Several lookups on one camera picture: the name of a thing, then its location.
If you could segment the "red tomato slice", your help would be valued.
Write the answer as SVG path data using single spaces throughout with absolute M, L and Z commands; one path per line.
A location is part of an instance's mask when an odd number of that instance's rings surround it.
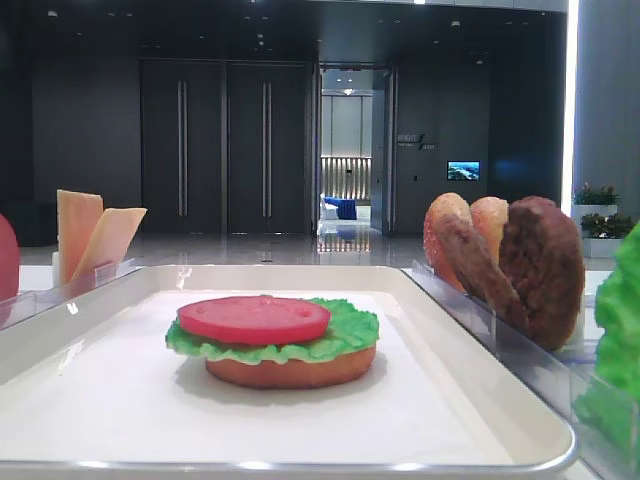
M 0 297 L 13 298 L 19 289 L 20 251 L 13 227 L 0 216 Z
M 231 296 L 180 307 L 186 332 L 221 343 L 285 345 L 317 339 L 326 332 L 331 312 L 307 300 L 272 296 Z

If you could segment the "green lettuce leaf on tray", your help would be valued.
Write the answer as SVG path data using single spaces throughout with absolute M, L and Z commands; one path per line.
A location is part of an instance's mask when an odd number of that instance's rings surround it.
M 165 334 L 182 355 L 245 365 L 326 363 L 376 345 L 376 314 L 345 299 L 229 296 L 187 304 Z

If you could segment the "brown meat patty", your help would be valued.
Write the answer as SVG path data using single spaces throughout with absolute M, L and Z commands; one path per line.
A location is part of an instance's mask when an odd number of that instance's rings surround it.
M 525 308 L 529 338 L 548 351 L 563 347 L 575 330 L 585 286 L 576 224 L 550 199 L 528 196 L 513 202 L 499 266 Z
M 512 328 L 528 335 L 529 321 L 510 281 L 491 257 L 483 237 L 472 224 L 450 216 L 449 258 L 457 279 L 471 295 L 485 301 Z

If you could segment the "brown meat patty right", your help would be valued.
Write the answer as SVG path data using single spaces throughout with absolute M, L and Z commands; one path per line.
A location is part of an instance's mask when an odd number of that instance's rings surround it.
M 563 347 L 575 330 L 585 286 L 576 224 L 550 199 L 528 196 L 513 202 L 499 266 L 525 308 L 529 338 L 548 351 Z

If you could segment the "orange cheese slice left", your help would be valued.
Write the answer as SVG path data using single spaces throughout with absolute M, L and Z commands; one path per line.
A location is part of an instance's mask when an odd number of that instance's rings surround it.
M 59 281 L 65 284 L 75 273 L 104 207 L 97 194 L 62 189 L 56 194 Z

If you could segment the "green lettuce leaf standing right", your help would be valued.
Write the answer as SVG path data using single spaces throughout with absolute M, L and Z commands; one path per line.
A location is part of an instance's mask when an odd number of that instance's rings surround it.
M 633 458 L 639 457 L 639 228 L 615 253 L 616 268 L 598 287 L 595 375 L 575 402 L 580 420 Z

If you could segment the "bun half far left one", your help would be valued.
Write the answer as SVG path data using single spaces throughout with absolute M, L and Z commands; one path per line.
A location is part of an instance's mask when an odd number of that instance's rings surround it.
M 464 293 L 465 289 L 457 279 L 449 258 L 450 241 L 446 221 L 450 216 L 472 223 L 470 206 L 458 193 L 443 193 L 428 207 L 423 225 L 423 246 L 435 274 L 451 287 Z

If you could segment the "bun half one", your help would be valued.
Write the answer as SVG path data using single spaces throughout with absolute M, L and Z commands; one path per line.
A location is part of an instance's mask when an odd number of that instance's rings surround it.
M 450 216 L 472 223 L 470 206 L 458 193 L 443 193 L 428 207 L 423 225 L 423 246 L 435 274 L 451 287 L 464 293 L 465 289 L 457 279 L 449 258 L 450 241 L 446 221 Z
M 508 208 L 509 204 L 506 200 L 494 196 L 482 197 L 470 207 L 473 225 L 484 238 L 495 262 L 499 261 L 503 227 L 508 220 Z

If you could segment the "black double door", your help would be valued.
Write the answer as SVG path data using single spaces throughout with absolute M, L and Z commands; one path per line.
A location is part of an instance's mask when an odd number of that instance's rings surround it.
M 303 63 L 143 61 L 145 232 L 304 233 L 309 73 Z

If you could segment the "bun half far right one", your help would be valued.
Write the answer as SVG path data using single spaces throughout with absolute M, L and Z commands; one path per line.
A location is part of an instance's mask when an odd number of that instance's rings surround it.
M 495 262 L 499 261 L 503 227 L 508 220 L 508 208 L 509 204 L 506 200 L 494 196 L 482 197 L 470 207 L 473 225 L 484 238 Z

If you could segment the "white rectangular metal tray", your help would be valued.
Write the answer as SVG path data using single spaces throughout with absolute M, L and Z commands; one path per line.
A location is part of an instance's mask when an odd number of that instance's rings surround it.
M 1 310 L 5 479 L 559 479 L 525 338 L 389 267 L 161 266 Z

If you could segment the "clear acrylic rack right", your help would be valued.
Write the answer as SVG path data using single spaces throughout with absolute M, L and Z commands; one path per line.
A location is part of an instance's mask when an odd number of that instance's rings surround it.
M 485 303 L 461 294 L 415 261 L 405 270 L 497 360 L 576 428 L 581 460 L 601 479 L 639 477 L 639 402 L 596 375 L 594 340 L 546 352 Z

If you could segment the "clear acrylic rack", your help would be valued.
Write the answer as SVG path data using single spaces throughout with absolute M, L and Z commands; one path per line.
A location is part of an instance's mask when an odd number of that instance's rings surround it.
M 405 270 L 497 360 L 576 428 L 581 460 L 601 479 L 639 477 L 639 402 L 596 375 L 594 340 L 546 352 L 485 303 L 461 294 L 415 261 Z
M 1 329 L 9 328 L 59 305 L 73 303 L 81 295 L 107 285 L 136 269 L 136 259 L 132 258 L 118 265 L 109 264 L 99 267 L 93 273 L 62 286 L 25 292 L 12 299 L 4 300 L 1 302 Z

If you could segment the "clear acrylic rack left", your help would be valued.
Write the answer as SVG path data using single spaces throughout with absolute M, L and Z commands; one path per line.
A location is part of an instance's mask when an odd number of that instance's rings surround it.
M 118 265 L 109 264 L 99 267 L 93 273 L 62 286 L 25 292 L 12 299 L 4 300 L 1 302 L 1 329 L 9 328 L 59 305 L 73 303 L 81 295 L 107 285 L 136 269 L 136 259 L 132 258 Z

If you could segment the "small wall screen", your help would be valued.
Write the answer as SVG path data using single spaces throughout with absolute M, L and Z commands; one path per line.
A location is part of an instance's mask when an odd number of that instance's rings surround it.
M 478 161 L 449 161 L 447 179 L 449 181 L 478 181 L 480 163 Z

